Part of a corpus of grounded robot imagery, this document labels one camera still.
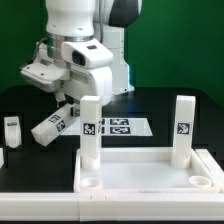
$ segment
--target green wall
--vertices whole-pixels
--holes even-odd
[[[18,68],[45,36],[44,0],[0,1],[0,92],[24,85]],[[224,0],[143,0],[126,32],[137,87],[189,87],[224,106]]]

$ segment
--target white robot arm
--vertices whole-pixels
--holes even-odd
[[[47,42],[22,68],[25,79],[59,102],[64,94],[96,95],[106,105],[128,91],[123,30],[138,18],[141,0],[46,0],[46,7]]]

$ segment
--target white rectangular block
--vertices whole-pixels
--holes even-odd
[[[86,169],[98,169],[101,151],[101,97],[84,96],[80,100],[80,120],[82,166]]]
[[[35,141],[43,146],[47,146],[51,143],[76,121],[77,117],[71,116],[71,108],[74,108],[75,110],[77,107],[78,105],[75,104],[66,104],[38,126],[33,128],[31,132]]]
[[[174,124],[172,166],[186,169],[190,165],[195,97],[177,96]]]
[[[17,148],[22,144],[19,117],[5,117],[5,144],[10,148]]]

